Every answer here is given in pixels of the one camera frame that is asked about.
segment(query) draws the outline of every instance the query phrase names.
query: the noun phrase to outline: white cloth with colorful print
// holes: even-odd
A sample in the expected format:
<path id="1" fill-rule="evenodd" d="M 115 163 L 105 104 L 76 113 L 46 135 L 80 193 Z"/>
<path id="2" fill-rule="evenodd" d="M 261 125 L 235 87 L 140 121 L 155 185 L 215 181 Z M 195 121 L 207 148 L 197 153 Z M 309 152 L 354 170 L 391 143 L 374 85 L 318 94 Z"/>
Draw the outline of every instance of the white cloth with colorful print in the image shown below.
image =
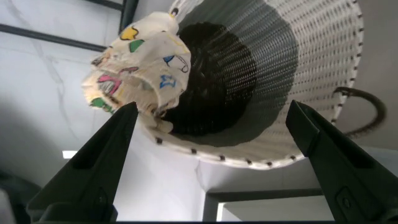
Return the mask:
<path id="1" fill-rule="evenodd" d="M 90 106 L 113 113 L 136 102 L 141 116 L 150 118 L 176 107 L 191 67 L 191 53 L 177 31 L 177 21 L 165 12 L 125 28 L 91 63 L 93 70 L 82 84 Z"/>

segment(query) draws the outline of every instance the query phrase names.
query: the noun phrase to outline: wicker weave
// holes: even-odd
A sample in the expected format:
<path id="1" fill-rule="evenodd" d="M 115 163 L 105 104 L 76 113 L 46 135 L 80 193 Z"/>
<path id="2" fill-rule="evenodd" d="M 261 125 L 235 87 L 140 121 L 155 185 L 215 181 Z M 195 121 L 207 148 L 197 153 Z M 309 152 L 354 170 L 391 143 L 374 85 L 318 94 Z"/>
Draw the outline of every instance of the wicker weave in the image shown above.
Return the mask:
<path id="1" fill-rule="evenodd" d="M 292 100 L 334 123 L 363 45 L 347 0 L 178 0 L 170 13 L 192 53 L 188 88 L 157 142 L 227 166 L 272 169 L 303 158 L 285 127 Z"/>

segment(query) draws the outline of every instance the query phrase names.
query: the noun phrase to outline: basket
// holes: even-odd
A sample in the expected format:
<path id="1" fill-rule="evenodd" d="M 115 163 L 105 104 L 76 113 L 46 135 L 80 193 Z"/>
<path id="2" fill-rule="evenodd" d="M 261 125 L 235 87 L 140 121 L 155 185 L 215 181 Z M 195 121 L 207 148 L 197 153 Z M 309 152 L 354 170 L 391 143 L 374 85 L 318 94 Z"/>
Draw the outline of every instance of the basket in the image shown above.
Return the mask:
<path id="1" fill-rule="evenodd" d="M 266 170 L 303 159 L 285 126 L 292 100 L 338 119 L 363 47 L 356 1 L 178 0 L 169 13 L 192 67 L 179 105 L 163 117 L 172 132 L 147 129 L 158 144 Z"/>

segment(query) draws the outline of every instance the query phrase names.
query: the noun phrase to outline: woven basket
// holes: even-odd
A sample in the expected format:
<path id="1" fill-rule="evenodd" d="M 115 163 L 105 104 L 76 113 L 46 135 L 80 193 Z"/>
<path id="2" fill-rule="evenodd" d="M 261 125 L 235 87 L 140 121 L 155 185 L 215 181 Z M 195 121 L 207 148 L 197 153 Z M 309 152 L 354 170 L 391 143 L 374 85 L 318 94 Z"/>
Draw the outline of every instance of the woven basket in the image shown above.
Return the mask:
<path id="1" fill-rule="evenodd" d="M 192 53 L 180 104 L 158 144 L 208 162 L 272 169 L 303 159 L 286 126 L 292 100 L 335 123 L 363 46 L 355 0 L 178 0 L 170 13 Z"/>

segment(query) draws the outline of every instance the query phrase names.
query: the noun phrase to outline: white and gray basket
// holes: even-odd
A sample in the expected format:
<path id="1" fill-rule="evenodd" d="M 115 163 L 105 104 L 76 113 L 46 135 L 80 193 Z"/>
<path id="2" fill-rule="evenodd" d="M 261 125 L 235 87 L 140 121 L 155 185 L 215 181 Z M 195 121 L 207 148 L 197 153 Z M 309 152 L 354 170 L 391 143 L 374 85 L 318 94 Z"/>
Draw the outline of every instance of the white and gray basket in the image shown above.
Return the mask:
<path id="1" fill-rule="evenodd" d="M 355 0 L 178 0 L 170 13 L 192 71 L 163 118 L 173 131 L 148 129 L 158 144 L 227 166 L 287 166 L 303 159 L 285 126 L 290 102 L 335 123 L 355 94 L 364 31 Z"/>

